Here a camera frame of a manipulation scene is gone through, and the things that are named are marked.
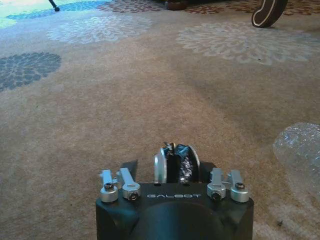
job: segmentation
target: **carpet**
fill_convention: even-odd
[[[268,29],[252,0],[38,2],[0,3],[0,239],[96,239],[99,172],[138,159],[151,182],[164,141],[240,170],[254,239],[320,238],[308,162],[274,153],[320,124],[319,1],[289,0]]]

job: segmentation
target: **screw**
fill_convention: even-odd
[[[235,183],[235,188],[236,189],[245,189],[245,185],[242,182],[236,182]]]
[[[129,195],[129,200],[130,200],[130,201],[135,201],[135,200],[138,199],[138,197],[139,197],[138,193],[133,192],[133,193],[131,193],[131,194]]]
[[[214,192],[211,195],[211,199],[212,201],[214,201],[215,203],[220,202],[221,201],[221,195],[219,192]]]
[[[107,190],[112,190],[114,189],[114,185],[111,182],[107,182],[104,184],[104,189]]]

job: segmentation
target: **black stand leg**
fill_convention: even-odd
[[[57,7],[57,5],[55,4],[54,0],[49,0],[49,2],[51,3],[52,7],[54,8],[54,10],[56,12],[59,12],[60,11],[60,8]]]

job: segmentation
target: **bubble wrap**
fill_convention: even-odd
[[[276,138],[273,152],[295,187],[320,200],[320,125],[299,122],[289,126]]]

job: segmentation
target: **silver metal bracket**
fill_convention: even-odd
[[[114,185],[111,171],[102,170],[102,188],[100,190],[100,199],[104,203],[112,203],[118,199],[118,188]]]
[[[221,168],[213,168],[211,172],[211,182],[207,185],[206,193],[215,202],[226,197],[226,187],[222,183],[223,172]]]
[[[214,167],[210,173],[211,183],[207,185],[207,195],[215,202],[226,197],[226,189],[230,190],[231,199],[238,203],[249,200],[249,191],[246,189],[238,170],[231,170],[226,180],[221,168]]]
[[[141,195],[140,185],[134,181],[128,168],[119,169],[122,184],[122,196],[130,201],[137,200]]]

